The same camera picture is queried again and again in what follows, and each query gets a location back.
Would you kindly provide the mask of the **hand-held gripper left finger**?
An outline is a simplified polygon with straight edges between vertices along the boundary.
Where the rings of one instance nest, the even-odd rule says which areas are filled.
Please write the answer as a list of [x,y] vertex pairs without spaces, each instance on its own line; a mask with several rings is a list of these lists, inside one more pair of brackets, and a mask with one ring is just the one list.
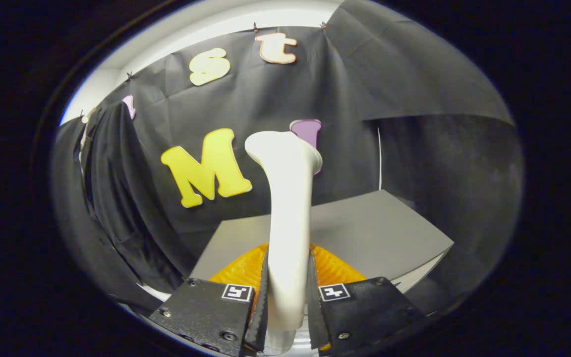
[[257,246],[208,280],[188,279],[150,321],[182,343],[228,357],[255,357],[267,336],[267,252],[267,244]]

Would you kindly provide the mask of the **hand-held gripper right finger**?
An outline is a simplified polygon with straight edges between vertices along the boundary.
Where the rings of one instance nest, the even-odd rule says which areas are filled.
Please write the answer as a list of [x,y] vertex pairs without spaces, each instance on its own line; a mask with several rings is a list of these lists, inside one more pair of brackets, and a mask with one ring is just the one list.
[[426,315],[387,278],[366,279],[326,249],[310,248],[308,326],[320,354],[376,354],[426,325]]

